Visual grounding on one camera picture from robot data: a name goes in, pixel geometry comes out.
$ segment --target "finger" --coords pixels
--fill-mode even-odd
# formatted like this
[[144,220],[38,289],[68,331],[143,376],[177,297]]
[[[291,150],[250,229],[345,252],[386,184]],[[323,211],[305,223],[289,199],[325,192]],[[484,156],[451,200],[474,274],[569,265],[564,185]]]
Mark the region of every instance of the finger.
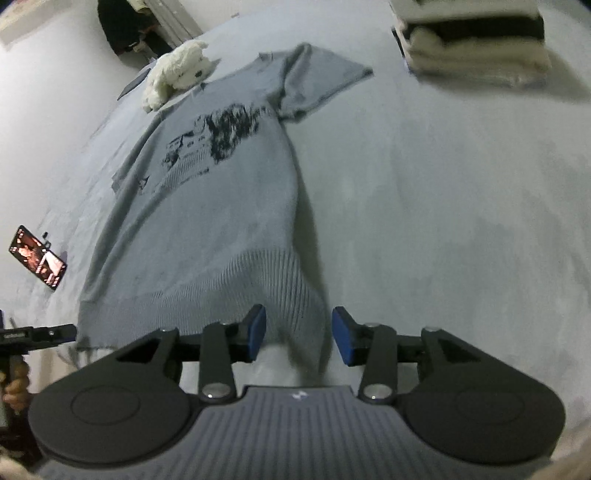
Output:
[[12,393],[4,395],[3,400],[9,405],[13,405],[15,403],[27,403],[29,396],[29,392]]
[[29,365],[26,362],[18,364],[14,369],[15,378],[27,377],[30,372]]
[[6,393],[20,393],[27,390],[28,386],[31,384],[28,377],[19,378],[10,383],[9,386],[6,387]]

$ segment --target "metal screw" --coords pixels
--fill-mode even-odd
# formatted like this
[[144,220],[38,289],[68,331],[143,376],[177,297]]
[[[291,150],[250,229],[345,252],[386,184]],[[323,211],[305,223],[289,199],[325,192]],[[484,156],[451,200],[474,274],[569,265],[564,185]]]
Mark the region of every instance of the metal screw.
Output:
[[381,383],[374,383],[363,389],[363,394],[371,400],[385,400],[392,396],[393,393],[389,386]]
[[207,398],[219,400],[220,398],[227,397],[232,392],[232,389],[225,383],[210,383],[205,385],[201,392]]

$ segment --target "bed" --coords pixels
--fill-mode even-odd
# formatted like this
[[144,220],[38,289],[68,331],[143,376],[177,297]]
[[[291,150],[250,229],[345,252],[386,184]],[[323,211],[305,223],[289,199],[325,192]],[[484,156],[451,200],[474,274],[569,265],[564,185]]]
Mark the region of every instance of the bed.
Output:
[[[540,8],[554,69],[544,87],[525,90],[410,75],[380,0],[282,2],[202,39],[220,59],[211,80],[302,41],[373,68],[372,79],[285,123],[299,179],[295,248],[327,319],[344,305],[401,334],[443,327],[555,389],[573,431],[591,419],[591,12],[578,0]],[[153,115],[141,111],[140,90],[99,128],[101,138],[110,131],[108,154],[73,159],[38,229],[67,251],[69,271],[55,294],[18,279],[7,310],[19,325],[76,322],[111,177]],[[361,371],[336,349],[324,369],[318,380],[271,345],[235,374],[239,387],[359,384]],[[186,368],[185,389],[196,388],[197,370]]]

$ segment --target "stack of folded clothes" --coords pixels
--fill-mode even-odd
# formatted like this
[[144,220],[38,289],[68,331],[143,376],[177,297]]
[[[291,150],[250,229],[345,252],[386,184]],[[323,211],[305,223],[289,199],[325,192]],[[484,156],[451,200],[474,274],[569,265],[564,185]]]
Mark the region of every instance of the stack of folded clothes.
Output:
[[390,0],[393,33],[414,73],[528,85],[550,70],[535,0]]

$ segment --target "smartphone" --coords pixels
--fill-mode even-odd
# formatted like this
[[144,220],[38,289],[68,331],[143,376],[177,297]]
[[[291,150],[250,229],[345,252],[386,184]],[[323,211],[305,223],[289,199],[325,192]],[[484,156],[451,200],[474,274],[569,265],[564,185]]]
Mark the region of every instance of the smartphone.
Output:
[[45,285],[55,290],[66,272],[66,262],[46,248],[22,225],[8,251]]

